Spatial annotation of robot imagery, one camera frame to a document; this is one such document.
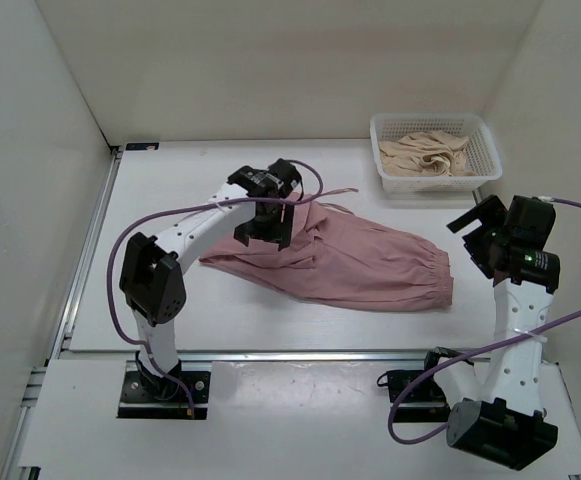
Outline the pink trousers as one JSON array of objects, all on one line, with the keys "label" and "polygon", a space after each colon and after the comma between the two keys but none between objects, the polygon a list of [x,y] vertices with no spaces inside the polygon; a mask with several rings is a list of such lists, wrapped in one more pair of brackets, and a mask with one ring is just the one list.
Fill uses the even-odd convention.
[{"label": "pink trousers", "polygon": [[447,309],[453,302],[445,251],[333,203],[296,207],[285,249],[226,237],[199,262],[299,300],[338,308],[418,312]]}]

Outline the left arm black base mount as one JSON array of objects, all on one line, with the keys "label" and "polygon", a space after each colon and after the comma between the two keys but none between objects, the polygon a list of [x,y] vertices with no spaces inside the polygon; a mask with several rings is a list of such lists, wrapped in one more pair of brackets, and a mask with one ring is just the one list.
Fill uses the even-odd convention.
[{"label": "left arm black base mount", "polygon": [[188,398],[178,385],[166,381],[165,387],[158,391],[148,386],[148,381],[136,367],[128,365],[124,372],[117,417],[142,420],[206,420],[211,372],[183,371],[181,380],[191,393],[193,409],[189,407]]}]

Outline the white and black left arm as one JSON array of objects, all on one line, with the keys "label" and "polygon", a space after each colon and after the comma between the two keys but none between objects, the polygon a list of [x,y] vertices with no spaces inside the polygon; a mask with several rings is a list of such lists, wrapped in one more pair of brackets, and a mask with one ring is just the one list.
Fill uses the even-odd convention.
[{"label": "white and black left arm", "polygon": [[184,275],[207,250],[231,234],[241,243],[252,239],[288,246],[301,178],[284,180],[258,171],[254,179],[234,174],[204,204],[184,210],[183,218],[147,236],[132,227],[116,241],[125,250],[119,278],[136,322],[135,362],[141,386],[164,401],[188,394],[175,348],[174,320],[187,294]]}]

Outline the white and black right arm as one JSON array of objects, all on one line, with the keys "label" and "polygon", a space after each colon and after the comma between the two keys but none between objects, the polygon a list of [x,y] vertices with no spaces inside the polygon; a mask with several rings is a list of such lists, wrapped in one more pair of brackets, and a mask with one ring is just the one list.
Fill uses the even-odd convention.
[{"label": "white and black right arm", "polygon": [[540,394],[545,324],[559,286],[560,260],[544,246],[556,220],[554,207],[516,196],[504,205],[490,195],[451,222],[456,233],[478,220],[464,235],[471,260],[493,282],[496,321],[487,376],[479,380],[467,360],[450,362],[453,352],[430,353],[436,364],[419,375],[430,399],[446,398],[449,447],[520,471],[550,451],[558,429],[545,420]]}]

